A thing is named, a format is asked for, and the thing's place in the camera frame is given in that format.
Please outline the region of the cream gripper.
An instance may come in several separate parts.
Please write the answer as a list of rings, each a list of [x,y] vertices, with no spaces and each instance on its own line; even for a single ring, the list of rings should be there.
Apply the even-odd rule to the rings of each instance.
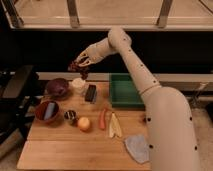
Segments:
[[[108,50],[109,46],[107,43],[94,43],[88,46],[86,50],[82,51],[76,58],[76,61],[80,61],[77,63],[78,67],[87,67],[102,61],[107,56]]]

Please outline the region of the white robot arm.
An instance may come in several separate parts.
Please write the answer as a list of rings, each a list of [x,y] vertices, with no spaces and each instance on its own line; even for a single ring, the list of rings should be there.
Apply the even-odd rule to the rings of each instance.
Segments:
[[[159,83],[132,50],[131,38],[122,28],[111,28],[108,37],[88,46],[77,62],[85,67],[115,53],[121,55],[145,104],[151,170],[200,171],[192,113],[186,97],[179,90]]]

